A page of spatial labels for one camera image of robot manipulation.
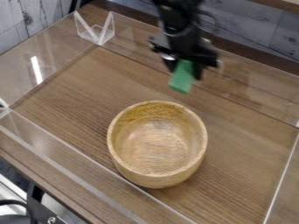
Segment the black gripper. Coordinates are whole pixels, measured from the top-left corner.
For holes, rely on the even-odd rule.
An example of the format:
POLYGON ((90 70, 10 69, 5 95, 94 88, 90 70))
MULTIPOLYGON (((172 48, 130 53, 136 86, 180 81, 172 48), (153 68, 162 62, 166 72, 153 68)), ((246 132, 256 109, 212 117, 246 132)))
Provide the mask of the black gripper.
POLYGON ((218 66, 218 53, 212 43, 201 36, 193 22, 181 23, 158 18, 158 32, 150 33, 148 42, 152 51, 158 53, 162 63, 172 73, 178 60, 193 62, 192 75, 201 80, 206 67, 218 66))

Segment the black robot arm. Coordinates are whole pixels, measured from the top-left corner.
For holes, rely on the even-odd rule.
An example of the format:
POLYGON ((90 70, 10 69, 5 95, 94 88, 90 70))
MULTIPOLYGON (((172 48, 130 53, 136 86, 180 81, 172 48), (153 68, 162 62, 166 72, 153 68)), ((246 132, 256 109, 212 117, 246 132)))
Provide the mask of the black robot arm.
POLYGON ((218 66, 218 53, 201 36, 198 14, 202 0, 152 0, 157 10, 158 28, 148 38, 150 49, 158 53, 172 72, 178 62, 190 63, 190 76, 198 81, 206 67, 218 66))

